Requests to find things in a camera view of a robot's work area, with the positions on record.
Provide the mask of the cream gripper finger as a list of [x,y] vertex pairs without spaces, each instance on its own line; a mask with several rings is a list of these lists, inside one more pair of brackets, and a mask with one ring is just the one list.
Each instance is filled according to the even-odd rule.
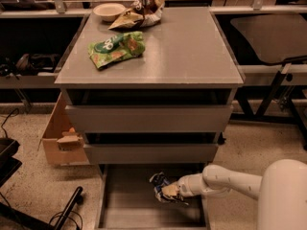
[[162,193],[167,196],[167,197],[174,197],[174,193],[173,193],[173,190],[169,190],[169,189],[166,189],[166,188],[162,188]]
[[177,182],[173,182],[173,183],[165,186],[164,188],[169,189],[169,190],[179,190],[179,186],[178,186]]

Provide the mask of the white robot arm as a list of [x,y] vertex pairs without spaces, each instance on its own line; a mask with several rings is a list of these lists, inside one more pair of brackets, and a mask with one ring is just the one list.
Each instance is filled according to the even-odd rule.
[[235,190],[258,201],[257,230],[307,230],[307,165],[282,159],[262,175],[208,165],[164,187],[166,196],[222,196]]

